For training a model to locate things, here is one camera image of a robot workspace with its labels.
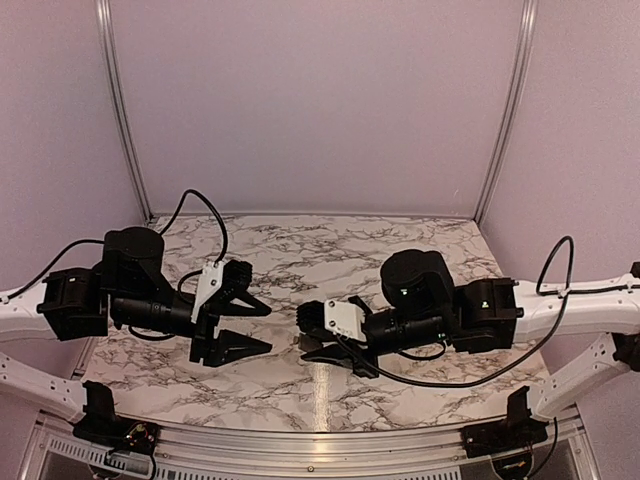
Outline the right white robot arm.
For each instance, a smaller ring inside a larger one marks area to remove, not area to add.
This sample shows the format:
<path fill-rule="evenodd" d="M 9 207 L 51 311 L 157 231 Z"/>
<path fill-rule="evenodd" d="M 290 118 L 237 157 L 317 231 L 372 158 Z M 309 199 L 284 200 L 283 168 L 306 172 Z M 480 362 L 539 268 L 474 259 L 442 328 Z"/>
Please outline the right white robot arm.
<path fill-rule="evenodd" d="M 298 307 L 299 330 L 321 344 L 303 360 L 376 378 L 383 373 L 380 356 L 430 344 L 477 354 L 542 344 L 555 334 L 598 336 L 542 384 L 509 396 L 507 417 L 495 428 L 496 440 L 506 448 L 529 437 L 534 422 L 551 421 L 591 389 L 639 369 L 637 271 L 577 286 L 510 278 L 457 286 L 439 252 L 409 249 L 388 258 L 380 277 L 386 310 L 374 312 L 357 296 Z"/>

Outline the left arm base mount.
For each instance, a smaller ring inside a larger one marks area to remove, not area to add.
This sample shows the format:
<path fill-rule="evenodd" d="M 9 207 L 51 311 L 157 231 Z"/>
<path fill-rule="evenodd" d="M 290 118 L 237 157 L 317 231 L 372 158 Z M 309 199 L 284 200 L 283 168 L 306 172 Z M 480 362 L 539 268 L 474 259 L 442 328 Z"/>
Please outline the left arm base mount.
<path fill-rule="evenodd" d="M 104 384 L 85 381 L 82 386 L 86 402 L 80 420 L 73 423 L 75 437 L 113 451 L 154 454 L 160 433 L 157 423 L 118 415 L 112 391 Z"/>

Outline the grey white remote control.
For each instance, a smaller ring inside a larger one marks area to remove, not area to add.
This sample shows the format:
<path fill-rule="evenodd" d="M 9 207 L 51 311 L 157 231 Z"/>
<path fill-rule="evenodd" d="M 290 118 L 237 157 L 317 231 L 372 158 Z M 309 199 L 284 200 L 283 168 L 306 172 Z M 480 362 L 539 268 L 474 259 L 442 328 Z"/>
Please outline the grey white remote control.
<path fill-rule="evenodd" d="M 298 347 L 302 352 L 308 353 L 323 347 L 323 342 L 315 337 L 300 334 L 298 336 Z"/>

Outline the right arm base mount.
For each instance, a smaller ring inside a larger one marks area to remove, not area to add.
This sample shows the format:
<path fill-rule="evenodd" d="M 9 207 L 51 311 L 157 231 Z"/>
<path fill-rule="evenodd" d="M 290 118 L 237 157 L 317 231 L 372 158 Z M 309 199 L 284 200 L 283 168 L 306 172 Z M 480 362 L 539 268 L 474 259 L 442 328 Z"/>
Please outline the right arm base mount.
<path fill-rule="evenodd" d="M 509 395 L 505 418 L 467 425 L 461 429 L 461 439 L 468 458 L 531 447 L 548 439 L 549 422 L 532 417 L 527 398 L 529 390 L 528 386 L 523 386 Z"/>

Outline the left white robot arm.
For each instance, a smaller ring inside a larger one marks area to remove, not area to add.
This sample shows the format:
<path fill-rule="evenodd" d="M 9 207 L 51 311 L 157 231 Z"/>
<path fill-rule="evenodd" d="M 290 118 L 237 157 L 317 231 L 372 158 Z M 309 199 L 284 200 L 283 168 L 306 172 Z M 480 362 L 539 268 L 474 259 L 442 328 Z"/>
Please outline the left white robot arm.
<path fill-rule="evenodd" d="M 252 296 L 250 263 L 218 260 L 198 273 L 195 293 L 181 293 L 162 273 L 165 242 L 146 227 L 112 230 L 92 268 L 45 270 L 31 285 L 1 295 L 1 337 L 58 341 L 105 337 L 110 326 L 138 327 L 190 340 L 189 359 L 220 367 L 263 355 L 271 344 L 219 329 L 223 317 L 266 317 Z"/>

